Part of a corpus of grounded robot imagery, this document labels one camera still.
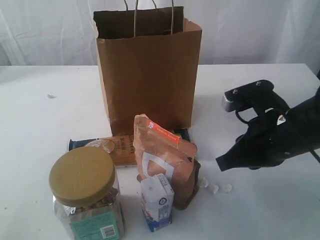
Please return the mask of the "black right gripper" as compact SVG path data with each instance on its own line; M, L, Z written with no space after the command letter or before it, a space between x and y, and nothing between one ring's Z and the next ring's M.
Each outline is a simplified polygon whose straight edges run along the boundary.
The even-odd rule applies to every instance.
M224 172L235 168L270 168L298 155L298 131L292 121L293 110L268 111L266 121L256 117L245 134L225 154L216 158Z

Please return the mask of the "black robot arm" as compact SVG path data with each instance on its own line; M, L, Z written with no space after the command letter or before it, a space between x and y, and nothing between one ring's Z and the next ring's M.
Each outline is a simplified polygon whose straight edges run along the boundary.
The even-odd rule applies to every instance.
M248 126L233 147L216 158L220 170L276 167L304 154L318 161L320 93L290 108L273 86L246 84L225 92L236 117Z

